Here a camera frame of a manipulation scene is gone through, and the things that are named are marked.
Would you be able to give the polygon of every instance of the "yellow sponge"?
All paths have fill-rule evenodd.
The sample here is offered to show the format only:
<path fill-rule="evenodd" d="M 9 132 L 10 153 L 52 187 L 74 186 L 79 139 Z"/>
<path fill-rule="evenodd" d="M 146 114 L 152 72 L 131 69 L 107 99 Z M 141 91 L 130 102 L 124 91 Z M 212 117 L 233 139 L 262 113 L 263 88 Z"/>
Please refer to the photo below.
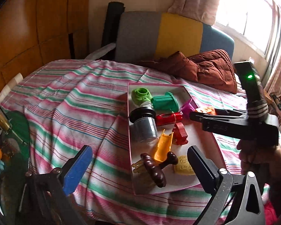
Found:
<path fill-rule="evenodd" d="M 195 172 L 187 160 L 187 156 L 178 157 L 178 164 L 174 165 L 174 171 L 180 175 L 195 175 Z"/>

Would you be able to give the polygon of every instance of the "human hand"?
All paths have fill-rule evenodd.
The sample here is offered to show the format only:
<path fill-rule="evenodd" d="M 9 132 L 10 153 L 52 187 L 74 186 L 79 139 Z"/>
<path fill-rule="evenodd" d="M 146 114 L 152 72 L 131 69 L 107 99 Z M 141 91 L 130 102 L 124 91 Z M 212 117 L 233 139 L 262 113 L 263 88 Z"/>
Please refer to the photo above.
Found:
<path fill-rule="evenodd" d="M 257 147 L 255 141 L 240 140 L 237 147 L 241 150 L 241 174 L 253 171 L 252 164 L 269 164 L 269 184 L 281 181 L 281 147 Z"/>

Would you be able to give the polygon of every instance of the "red toy block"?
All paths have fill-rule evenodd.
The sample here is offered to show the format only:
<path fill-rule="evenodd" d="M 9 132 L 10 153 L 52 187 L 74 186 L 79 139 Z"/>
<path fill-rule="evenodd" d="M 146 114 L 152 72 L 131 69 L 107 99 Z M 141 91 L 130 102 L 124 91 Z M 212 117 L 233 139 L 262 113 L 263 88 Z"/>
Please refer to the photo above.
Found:
<path fill-rule="evenodd" d="M 178 146 L 182 146 L 182 145 L 186 145 L 188 143 L 187 140 L 187 133 L 185 131 L 184 125 L 183 123 L 175 123 L 175 126 L 172 130 L 172 132 L 174 132 L 174 139 L 176 140 L 176 145 Z"/>

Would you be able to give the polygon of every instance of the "tray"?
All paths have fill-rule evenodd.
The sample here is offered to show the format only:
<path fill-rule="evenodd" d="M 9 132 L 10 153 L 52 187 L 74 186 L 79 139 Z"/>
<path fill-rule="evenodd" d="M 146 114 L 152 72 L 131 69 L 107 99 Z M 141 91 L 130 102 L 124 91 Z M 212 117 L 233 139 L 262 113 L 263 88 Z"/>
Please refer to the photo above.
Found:
<path fill-rule="evenodd" d="M 133 111 L 137 106 L 133 103 L 131 99 L 131 92 L 137 88 L 147 88 L 152 96 L 164 95 L 166 92 L 171 92 L 174 97 L 177 99 L 179 108 L 188 100 L 191 99 L 190 94 L 182 85 L 168 85 L 168 84 L 143 84 L 143 83 L 129 83 L 128 84 L 128 115 Z M 156 114 L 167 113 L 165 111 L 156 111 Z M 211 159 L 218 168 L 226 168 L 223 156 L 220 152 L 219 146 L 216 143 L 216 140 L 212 133 L 205 132 L 202 130 L 201 123 L 191 121 L 189 119 L 183 118 L 182 123 L 184 124 L 185 130 L 188 134 L 188 144 L 186 145 L 175 145 L 172 144 L 171 151 L 174 152 L 178 157 L 187 154 L 187 150 L 190 146 L 196 145 L 207 158 Z M 158 140 L 152 141 L 151 143 L 139 143 L 136 142 L 130 134 L 130 128 L 132 123 L 129 121 L 129 152 L 130 152 L 130 164 L 140 160 L 141 153 L 152 154 L 153 149 Z M 163 129 L 165 129 L 165 134 L 170 134 L 174 124 L 164 125 L 157 127 L 158 136 L 161 135 Z M 155 186 L 146 186 L 145 180 L 138 173 L 132 172 L 133 168 L 131 167 L 132 174 L 132 184 L 133 191 L 136 195 L 141 194 L 162 194 L 174 192 L 182 189 L 186 189 L 195 185 L 198 185 L 200 182 L 196 175 L 179 175 L 174 173 L 173 165 L 168 165 L 163 169 L 165 174 L 167 185 L 163 188 Z"/>

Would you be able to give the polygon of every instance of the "purple plastic toy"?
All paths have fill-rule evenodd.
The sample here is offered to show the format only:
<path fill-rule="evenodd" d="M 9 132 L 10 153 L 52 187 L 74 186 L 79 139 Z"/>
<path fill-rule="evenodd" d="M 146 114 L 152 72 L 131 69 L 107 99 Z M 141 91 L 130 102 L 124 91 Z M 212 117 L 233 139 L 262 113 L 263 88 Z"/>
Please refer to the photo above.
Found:
<path fill-rule="evenodd" d="M 194 112 L 195 108 L 192 106 L 193 99 L 190 99 L 189 101 L 187 101 L 186 103 L 183 104 L 183 106 L 179 109 L 179 112 L 183 113 L 183 116 L 186 119 L 189 119 L 189 114 L 190 112 Z"/>

